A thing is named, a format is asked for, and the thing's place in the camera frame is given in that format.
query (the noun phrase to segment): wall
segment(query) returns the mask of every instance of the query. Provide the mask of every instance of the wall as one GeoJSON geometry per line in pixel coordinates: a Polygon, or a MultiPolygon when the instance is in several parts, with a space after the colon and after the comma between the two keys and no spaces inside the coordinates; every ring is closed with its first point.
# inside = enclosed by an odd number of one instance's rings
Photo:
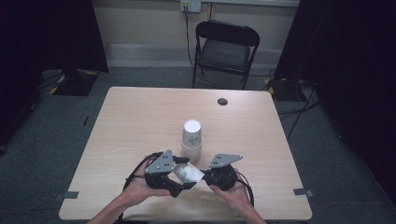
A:
{"type": "MultiPolygon", "coordinates": [[[[186,21],[178,1],[92,0],[104,43],[186,46],[186,21]]],[[[194,28],[212,19],[245,24],[262,38],[260,50],[283,49],[296,7],[202,3],[201,13],[189,13],[190,46],[194,28]]]]}

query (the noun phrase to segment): wall outlet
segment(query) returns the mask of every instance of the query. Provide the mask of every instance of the wall outlet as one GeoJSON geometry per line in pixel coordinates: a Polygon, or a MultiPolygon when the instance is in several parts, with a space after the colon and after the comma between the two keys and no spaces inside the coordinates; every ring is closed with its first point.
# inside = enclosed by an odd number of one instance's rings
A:
{"type": "Polygon", "coordinates": [[[180,0],[180,11],[201,12],[201,1],[180,0]]]}

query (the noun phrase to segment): human arm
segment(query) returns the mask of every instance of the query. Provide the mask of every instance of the human arm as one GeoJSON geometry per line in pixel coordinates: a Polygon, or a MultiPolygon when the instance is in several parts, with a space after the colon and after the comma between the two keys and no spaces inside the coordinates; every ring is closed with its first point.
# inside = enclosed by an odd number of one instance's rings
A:
{"type": "Polygon", "coordinates": [[[115,199],[113,199],[102,211],[100,211],[89,224],[111,224],[127,208],[140,204],[151,196],[169,196],[167,189],[152,189],[144,179],[144,170],[149,165],[149,160],[137,170],[135,178],[129,186],[115,199]]]}
{"type": "Polygon", "coordinates": [[[250,204],[246,187],[236,182],[235,185],[227,190],[222,191],[219,187],[211,185],[210,189],[219,195],[247,224],[266,224],[256,209],[250,204]]]}

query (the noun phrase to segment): chair backrest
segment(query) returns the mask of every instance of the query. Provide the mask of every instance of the chair backrest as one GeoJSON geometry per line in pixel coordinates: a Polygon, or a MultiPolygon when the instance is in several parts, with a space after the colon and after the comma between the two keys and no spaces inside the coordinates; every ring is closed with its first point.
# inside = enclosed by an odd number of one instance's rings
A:
{"type": "Polygon", "coordinates": [[[250,47],[260,44],[260,36],[250,27],[224,21],[202,21],[196,26],[195,34],[198,42],[203,37],[250,47]]]}

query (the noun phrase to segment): wooden table top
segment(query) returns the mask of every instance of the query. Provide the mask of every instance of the wooden table top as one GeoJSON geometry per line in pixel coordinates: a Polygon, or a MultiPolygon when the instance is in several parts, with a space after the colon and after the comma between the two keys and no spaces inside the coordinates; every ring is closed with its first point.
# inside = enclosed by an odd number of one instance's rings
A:
{"type": "MultiPolygon", "coordinates": [[[[266,220],[308,220],[311,208],[276,113],[265,91],[221,91],[113,87],[108,91],[90,139],[64,199],[60,218],[94,217],[122,191],[125,178],[152,152],[180,156],[183,124],[202,124],[203,149],[194,165],[208,169],[216,153],[242,155],[232,164],[253,189],[255,208],[266,220]],[[225,98],[227,105],[219,105],[225,98]]],[[[124,220],[240,220],[205,181],[177,198],[152,197],[129,208],[124,220]]]]}

